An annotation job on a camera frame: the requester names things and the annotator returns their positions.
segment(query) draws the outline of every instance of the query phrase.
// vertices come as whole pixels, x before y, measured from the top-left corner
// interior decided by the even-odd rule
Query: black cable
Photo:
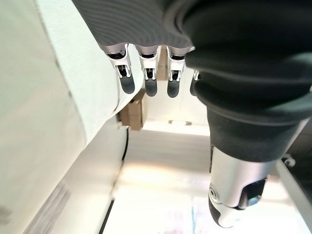
[[[129,128],[127,128],[127,139],[126,139],[126,146],[125,146],[125,151],[123,152],[122,156],[122,161],[125,159],[126,154],[127,154],[127,149],[128,149],[128,141],[129,141]]]
[[[105,226],[106,226],[106,223],[107,223],[109,214],[111,213],[111,210],[112,210],[112,207],[113,207],[114,202],[115,202],[115,200],[113,199],[113,200],[111,201],[111,204],[109,204],[109,207],[108,207],[108,210],[107,210],[107,212],[106,212],[106,215],[105,215],[103,224],[102,224],[101,229],[99,230],[99,233],[98,233],[98,234],[103,234],[104,228],[105,228]]]

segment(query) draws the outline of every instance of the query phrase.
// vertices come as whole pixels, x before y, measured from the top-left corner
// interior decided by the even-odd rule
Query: white cloth
[[[105,121],[120,111],[142,87],[143,73],[137,51],[133,45],[129,46],[136,90],[128,95],[123,92],[109,59],[72,1],[36,2],[89,143]]]

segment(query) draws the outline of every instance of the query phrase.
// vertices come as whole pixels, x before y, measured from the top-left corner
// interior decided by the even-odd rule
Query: black fingertip pad
[[[120,83],[121,83],[122,90],[127,94],[132,94],[136,89],[135,82],[133,80],[132,75],[130,77],[120,78]]]
[[[168,81],[167,94],[171,98],[175,98],[179,93],[180,82],[176,80]]]
[[[145,92],[150,97],[153,97],[157,94],[157,81],[156,81],[156,79],[145,80]]]

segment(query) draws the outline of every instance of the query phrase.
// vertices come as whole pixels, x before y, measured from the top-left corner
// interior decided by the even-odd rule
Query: white floor
[[[182,147],[179,157],[171,154],[170,150],[160,149],[160,143],[144,144],[156,137],[156,134],[151,134],[131,135],[129,152],[115,187],[116,199],[104,234],[310,233],[276,176],[269,177],[261,202],[250,207],[233,228],[217,226],[210,215],[207,200],[210,178],[205,137],[199,136],[196,141],[202,143],[192,149],[191,146],[182,147],[180,142],[194,145],[191,138],[187,139],[192,136],[184,135],[180,141],[173,141],[175,146]],[[139,145],[138,142],[144,145],[141,151],[133,145]],[[147,150],[152,151],[153,147],[157,149],[155,154],[159,159],[153,157],[153,153],[147,154]],[[174,166],[174,160],[179,160],[179,167]]]

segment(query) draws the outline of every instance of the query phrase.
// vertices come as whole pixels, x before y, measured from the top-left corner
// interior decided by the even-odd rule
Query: white surface
[[[125,189],[115,199],[104,229],[104,234],[120,233],[309,234],[310,231],[281,182],[271,178],[262,201],[250,207],[231,229],[223,229],[215,224],[206,197]]]
[[[167,132],[167,133],[181,133],[199,136],[210,136],[209,125],[192,124],[191,126],[177,126],[169,124],[168,121],[153,121],[148,120],[144,123],[143,130]]]
[[[35,4],[0,9],[0,234],[20,234],[85,138]]]
[[[111,118],[64,176],[71,196],[51,234],[98,234],[125,143],[126,130]]]
[[[259,204],[233,228],[223,229],[210,215],[208,174],[144,167],[144,173],[138,166],[128,167],[133,183],[120,185],[104,234],[310,234],[277,177],[269,178]]]
[[[279,178],[270,176],[259,204],[231,229],[208,206],[206,136],[131,131],[104,234],[309,234]]]
[[[302,217],[306,221],[310,230],[312,230],[312,204],[309,202],[301,187],[297,184],[291,173],[282,161],[276,165],[281,180],[283,181],[288,193],[293,199],[296,207],[300,211]]]
[[[129,95],[123,92],[109,59],[72,1],[36,2],[58,64],[81,115],[88,143],[105,121],[121,110],[142,87],[143,73],[137,51],[133,45],[129,46],[136,85],[135,92]]]

